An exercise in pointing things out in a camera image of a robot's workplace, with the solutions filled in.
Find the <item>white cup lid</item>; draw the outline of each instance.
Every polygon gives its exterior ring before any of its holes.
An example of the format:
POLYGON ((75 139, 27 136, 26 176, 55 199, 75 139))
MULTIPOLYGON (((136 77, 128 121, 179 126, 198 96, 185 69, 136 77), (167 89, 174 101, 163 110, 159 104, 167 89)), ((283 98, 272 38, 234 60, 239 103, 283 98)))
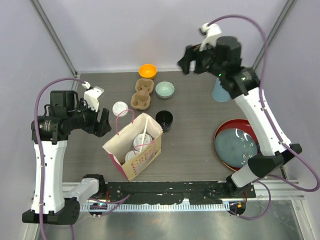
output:
MULTIPOLYGON (((122 111, 127 110, 127 109, 129 109, 129 107, 125 102, 118 101, 113 105, 112 112, 115 116, 118 116, 119 113, 121 113, 122 111)), ((119 117, 124 117, 127 114, 128 114, 128 111, 124 111, 123 113, 121 113, 121 115, 119 115, 119 117)))
POLYGON ((125 162, 129 161, 130 159, 132 159, 135 155, 136 155, 136 154, 135 154, 134 151, 128 152, 128 153, 125 155, 125 158, 124 158, 125 162))
MULTIPOLYGON (((135 149, 140 150, 140 148, 145 149, 146 147, 148 147, 148 145, 144 145, 144 146, 138 146, 142 144, 142 138, 143 138, 144 134, 141 133, 138 136, 135 137, 134 141, 133 141, 133 146, 135 149)), ((149 144, 152 142, 152 137, 149 134, 145 134, 144 136, 144 140, 143 140, 143 144, 149 144)))

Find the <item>orange bowl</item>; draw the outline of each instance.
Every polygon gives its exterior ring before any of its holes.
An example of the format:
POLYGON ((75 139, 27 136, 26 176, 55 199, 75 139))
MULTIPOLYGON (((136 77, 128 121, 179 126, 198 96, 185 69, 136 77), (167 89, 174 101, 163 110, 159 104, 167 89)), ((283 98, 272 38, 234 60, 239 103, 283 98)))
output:
POLYGON ((154 79, 157 74, 157 68, 152 64, 144 64, 139 68, 139 74, 144 79, 154 79))

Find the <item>blue plastic cup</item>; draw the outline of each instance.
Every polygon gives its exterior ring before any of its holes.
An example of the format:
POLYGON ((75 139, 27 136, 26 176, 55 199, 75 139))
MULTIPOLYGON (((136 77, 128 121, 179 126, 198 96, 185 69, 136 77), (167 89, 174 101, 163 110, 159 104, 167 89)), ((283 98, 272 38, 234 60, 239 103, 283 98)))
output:
POLYGON ((212 97, 218 101, 218 102, 226 102, 231 99, 229 93, 223 89, 221 86, 219 78, 216 79, 213 91, 212 91, 212 97))

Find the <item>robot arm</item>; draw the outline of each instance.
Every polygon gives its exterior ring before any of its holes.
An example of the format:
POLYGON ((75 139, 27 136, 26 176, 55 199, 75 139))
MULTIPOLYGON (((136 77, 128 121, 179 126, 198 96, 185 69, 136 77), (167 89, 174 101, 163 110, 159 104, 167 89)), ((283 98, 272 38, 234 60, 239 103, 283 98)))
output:
POLYGON ((97 137, 102 137, 111 131, 108 109, 102 110, 100 121, 98 121, 99 99, 104 90, 99 87, 92 88, 88 83, 83 86, 87 91, 80 100, 75 91, 51 91, 50 104, 44 107, 45 114, 38 116, 45 166, 41 166, 35 125, 31 124, 32 140, 36 153, 36 182, 31 209, 22 214, 24 223, 39 223, 42 167, 45 168, 44 223, 72 225, 78 219, 80 206, 88 198, 93 195, 103 195, 106 192, 104 177, 98 174, 89 174, 83 177, 79 185, 63 195, 63 162, 71 131, 82 129, 97 137))
POLYGON ((233 36, 221 36, 221 30, 216 24, 204 24, 199 30, 205 36, 204 41, 202 44, 187 46, 183 58, 177 64, 184 74, 188 74, 190 63, 195 61, 195 74, 208 72, 219 77, 221 86, 244 112, 260 145, 260 153, 250 158, 247 165, 239 171, 227 177, 230 191, 236 192, 294 157, 279 142, 264 112, 266 109, 283 141, 298 154, 302 149, 299 144, 292 144, 283 133, 264 94, 265 108, 262 108, 259 97, 260 80, 252 68, 241 66, 240 42, 233 36))

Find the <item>metal floor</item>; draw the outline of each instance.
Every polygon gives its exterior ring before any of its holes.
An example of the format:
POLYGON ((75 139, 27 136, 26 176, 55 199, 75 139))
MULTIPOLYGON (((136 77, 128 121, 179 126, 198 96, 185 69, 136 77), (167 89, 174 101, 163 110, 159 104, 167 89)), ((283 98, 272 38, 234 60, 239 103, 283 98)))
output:
MULTIPOLYGON (((247 203, 246 216, 257 216, 267 201, 247 203)), ((82 213, 74 225, 76 240, 302 240, 291 201, 272 201, 269 213, 244 220, 226 211, 112 213, 93 219, 82 213)), ((70 240, 68 226, 47 225, 50 240, 70 240)), ((42 240, 38 232, 36 240, 42 240)))

